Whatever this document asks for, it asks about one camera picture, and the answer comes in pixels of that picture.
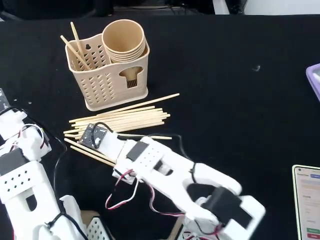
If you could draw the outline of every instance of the utensil holder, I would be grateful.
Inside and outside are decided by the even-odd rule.
[[[75,40],[70,41],[79,52]],[[65,46],[69,70],[73,73],[85,105],[90,111],[99,111],[116,105],[143,99],[148,95],[148,56],[150,48],[146,42],[141,57],[130,62],[112,63],[102,43],[102,34],[80,40],[84,60],[92,70],[86,71],[83,64],[72,51]],[[121,76],[124,70],[140,67],[136,79],[127,80]]]

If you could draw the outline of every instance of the robotic arm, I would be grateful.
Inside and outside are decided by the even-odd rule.
[[[110,240],[100,219],[83,224],[75,198],[56,199],[42,157],[49,138],[26,112],[9,106],[0,88],[0,200],[16,240]]]
[[[265,214],[265,208],[252,196],[239,196],[242,188],[233,178],[196,164],[150,137],[120,140],[111,129],[89,124],[79,143],[116,161],[114,177],[128,184],[137,179],[171,199],[184,213],[185,232],[195,238],[215,240],[214,229],[222,226],[220,239],[248,240]],[[134,175],[124,176],[128,171]],[[216,188],[212,195],[193,202],[186,190],[192,183]]]
[[[2,95],[0,89],[0,110]],[[98,218],[86,228],[74,197],[56,199],[40,163],[51,151],[49,139],[40,126],[26,119],[24,111],[8,106],[0,114],[0,135],[5,140],[0,146],[0,200],[16,239],[111,239]],[[241,185],[233,178],[194,163],[150,137],[121,140],[111,129],[89,124],[79,143],[116,161],[114,177],[128,184],[146,183],[152,197],[156,189],[171,199],[181,213],[167,215],[184,216],[177,240],[248,240],[265,214],[252,196],[240,196]],[[193,202],[186,191],[192,183],[212,185],[215,190]],[[158,212],[152,203],[153,199],[151,209]]]

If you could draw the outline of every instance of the black tabletop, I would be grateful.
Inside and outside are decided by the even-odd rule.
[[[75,20],[80,38],[101,33],[115,18]],[[137,17],[151,53],[148,100],[171,114],[165,125],[136,133],[177,133],[195,161],[240,182],[266,215],[252,239],[297,239],[292,170],[319,166],[320,103],[306,68],[320,62],[319,16]],[[69,20],[0,23],[0,87],[11,104],[25,108],[57,136],[68,120],[89,116],[67,67],[64,35]],[[59,146],[42,161],[52,180]],[[176,141],[165,144],[179,151]],[[69,150],[59,165],[57,194],[73,195],[83,210],[98,211],[116,239],[166,238],[175,219],[151,212],[141,184],[130,203],[113,211],[104,203],[113,189],[112,168]],[[132,193],[119,185],[115,201]],[[173,204],[160,193],[156,207]],[[1,239],[11,238],[0,207]]]

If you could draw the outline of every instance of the beige plastic caddy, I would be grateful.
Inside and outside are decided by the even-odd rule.
[[[68,67],[90,111],[143,99],[148,95],[150,48],[138,23],[127,19],[114,21],[102,34],[79,40],[81,51],[76,40],[69,43],[80,56],[83,52],[82,59],[91,69],[87,70],[65,46]]]

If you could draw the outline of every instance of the black cable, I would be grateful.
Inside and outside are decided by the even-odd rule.
[[[195,222],[195,224],[197,225],[197,227],[199,228],[199,230],[200,230],[200,232],[201,232],[202,234],[204,234],[204,235],[212,235],[212,234],[215,233],[215,230],[214,230],[213,232],[204,232],[204,231],[202,231],[202,229],[201,229],[199,223],[197,222],[197,220],[194,220],[194,222]]]
[[[111,133],[113,133],[114,131],[112,131],[112,129],[107,125],[105,124],[104,122],[102,121],[98,121],[96,122],[94,125],[93,125],[93,128],[92,128],[92,131],[91,131],[91,141],[92,141],[92,145],[95,149],[98,148],[98,146],[96,145],[96,142],[95,142],[95,136],[94,136],[94,132],[95,132],[95,129],[98,125],[103,125],[106,127],[106,129],[108,129]]]
[[[168,137],[177,137],[179,139],[179,149],[180,149],[180,152],[182,153],[182,155],[186,158],[186,159],[189,159],[190,161],[191,158],[186,154],[186,151],[185,151],[185,148],[184,148],[184,144],[182,142],[182,136],[179,135],[179,134],[162,134],[162,133],[152,133],[152,134],[149,134],[147,135],[147,137],[151,137],[151,136],[168,136]],[[197,183],[196,181],[196,178],[195,178],[195,171],[196,171],[196,162],[193,162],[193,166],[192,168],[190,169],[190,173],[191,173],[191,178],[192,178],[192,181],[193,183]]]
[[[184,149],[184,144],[182,142],[182,136],[180,134],[171,134],[171,133],[152,133],[152,134],[148,134],[146,135],[146,137],[152,137],[152,136],[163,136],[163,137],[176,137],[179,140],[179,149],[180,152],[182,153],[182,155],[186,158],[189,159],[191,161],[191,158],[186,154],[186,151]]]
[[[81,236],[85,239],[88,240],[88,237],[86,234],[81,230],[79,224],[76,222],[76,220],[73,219],[72,216],[66,214],[65,212],[60,212],[52,221],[46,223],[47,227],[51,229],[53,225],[56,223],[56,221],[61,217],[64,216],[66,217],[72,224],[75,226],[75,228],[78,230],[78,232],[81,234]]]
[[[61,141],[57,136],[55,136],[51,131],[49,131],[49,129],[43,123],[41,123],[41,122],[35,120],[33,117],[31,117],[30,114],[27,113],[27,111],[24,110],[23,108],[14,107],[14,106],[8,107],[0,112],[0,116],[10,110],[17,110],[17,111],[24,112],[27,115],[27,118],[29,118],[32,122],[37,124],[39,127],[43,128],[45,133],[47,133],[51,138],[55,139],[62,146],[63,151],[60,153],[59,157],[57,158],[55,166],[54,166],[54,170],[53,170],[53,190],[54,190],[54,192],[56,192],[57,169],[58,169],[58,165],[60,163],[61,158],[68,150],[67,145],[63,141]]]

